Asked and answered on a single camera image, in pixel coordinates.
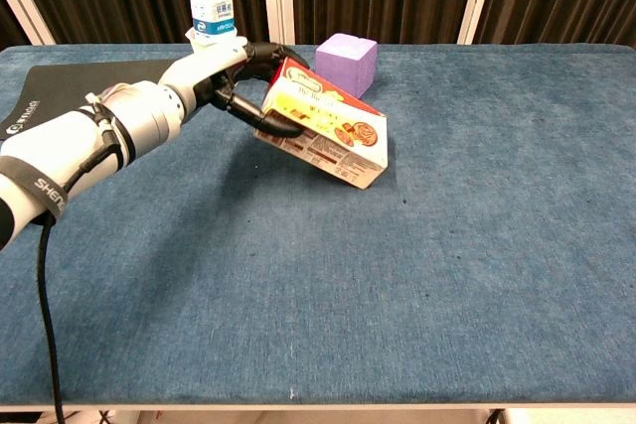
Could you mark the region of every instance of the black mouse pad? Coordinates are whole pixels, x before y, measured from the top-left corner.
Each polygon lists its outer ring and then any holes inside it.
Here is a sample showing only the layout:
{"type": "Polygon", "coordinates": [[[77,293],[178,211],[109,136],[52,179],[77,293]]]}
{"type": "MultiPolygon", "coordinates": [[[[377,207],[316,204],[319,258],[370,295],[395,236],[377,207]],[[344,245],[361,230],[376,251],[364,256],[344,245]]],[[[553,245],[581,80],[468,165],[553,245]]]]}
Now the black mouse pad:
{"type": "Polygon", "coordinates": [[[0,123],[0,141],[86,104],[87,93],[119,83],[158,81],[174,60],[32,67],[13,111],[0,123]]]}

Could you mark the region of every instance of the black cable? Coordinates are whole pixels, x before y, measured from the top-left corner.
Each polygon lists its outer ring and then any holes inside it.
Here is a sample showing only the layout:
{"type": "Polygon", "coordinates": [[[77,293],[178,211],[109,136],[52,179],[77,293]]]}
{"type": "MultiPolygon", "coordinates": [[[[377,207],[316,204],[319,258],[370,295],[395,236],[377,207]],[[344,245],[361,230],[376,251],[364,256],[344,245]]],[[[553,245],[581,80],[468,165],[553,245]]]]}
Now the black cable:
{"type": "Polygon", "coordinates": [[[60,393],[56,337],[53,333],[53,321],[51,320],[51,310],[49,310],[49,299],[47,297],[47,245],[49,244],[49,235],[51,234],[51,228],[54,224],[55,218],[53,214],[47,212],[42,227],[42,235],[40,235],[40,245],[38,247],[38,296],[40,297],[40,309],[42,310],[42,320],[44,321],[44,330],[47,334],[47,345],[49,347],[51,385],[53,387],[53,402],[56,408],[56,417],[58,424],[65,424],[64,413],[62,412],[62,396],[60,393]]]}
{"type": "Polygon", "coordinates": [[[502,412],[504,412],[504,409],[495,409],[486,420],[486,424],[497,424],[499,422],[499,416],[502,412]]]}
{"type": "MultiPolygon", "coordinates": [[[[75,171],[67,183],[64,185],[64,190],[68,193],[75,184],[81,179],[81,177],[92,171],[99,163],[106,159],[110,154],[117,154],[121,152],[118,143],[109,141],[109,144],[100,148],[91,154],[88,159],[79,165],[77,171],[75,171]]],[[[55,225],[56,220],[50,212],[45,213],[44,224],[42,227],[42,234],[40,235],[40,244],[38,246],[38,297],[40,299],[40,309],[42,311],[42,321],[44,322],[44,330],[47,335],[47,346],[49,348],[49,362],[51,365],[51,387],[53,389],[53,403],[56,410],[56,418],[58,424],[65,424],[64,412],[62,409],[62,392],[60,389],[60,373],[58,371],[58,351],[56,348],[56,337],[53,331],[53,320],[51,318],[51,310],[49,309],[49,297],[47,296],[47,275],[46,275],[46,263],[47,263],[47,246],[49,245],[49,236],[51,235],[51,229],[55,225]]],[[[104,416],[101,414],[102,424],[105,420],[106,424],[110,424],[107,414],[104,416]]]]}

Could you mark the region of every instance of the table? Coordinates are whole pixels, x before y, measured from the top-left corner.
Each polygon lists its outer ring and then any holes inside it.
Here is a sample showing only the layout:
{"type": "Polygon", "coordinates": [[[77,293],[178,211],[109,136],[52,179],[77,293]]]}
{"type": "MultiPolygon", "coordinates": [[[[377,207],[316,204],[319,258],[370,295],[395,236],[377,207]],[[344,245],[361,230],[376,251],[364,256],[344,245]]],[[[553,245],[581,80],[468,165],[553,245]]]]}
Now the table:
{"type": "MultiPolygon", "coordinates": [[[[30,66],[188,49],[8,49],[0,113],[30,66]]],[[[71,203],[48,259],[65,403],[636,401],[634,51],[381,46],[364,100],[391,136],[366,191],[208,108],[71,203]]],[[[51,402],[39,232],[0,255],[4,406],[51,402]]]]}

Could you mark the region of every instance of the water bottle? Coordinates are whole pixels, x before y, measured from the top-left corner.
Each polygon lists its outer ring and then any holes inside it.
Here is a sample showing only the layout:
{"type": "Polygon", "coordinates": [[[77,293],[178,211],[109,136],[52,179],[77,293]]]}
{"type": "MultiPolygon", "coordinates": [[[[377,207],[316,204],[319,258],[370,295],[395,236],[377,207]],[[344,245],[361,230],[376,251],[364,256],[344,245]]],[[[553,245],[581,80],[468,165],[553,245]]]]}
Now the water bottle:
{"type": "Polygon", "coordinates": [[[195,41],[217,44],[237,35],[232,0],[190,0],[195,41]]]}

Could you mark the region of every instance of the food image on box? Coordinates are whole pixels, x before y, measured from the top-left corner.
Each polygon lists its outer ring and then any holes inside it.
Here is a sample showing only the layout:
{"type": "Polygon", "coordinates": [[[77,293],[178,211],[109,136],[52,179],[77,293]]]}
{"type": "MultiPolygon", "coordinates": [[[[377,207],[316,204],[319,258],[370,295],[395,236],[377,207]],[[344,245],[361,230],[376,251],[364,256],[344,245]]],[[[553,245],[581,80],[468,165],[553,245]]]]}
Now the food image on box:
{"type": "Polygon", "coordinates": [[[365,189],[388,165],[387,118],[371,106],[287,59],[263,111],[305,127],[298,138],[255,136],[365,189]]]}

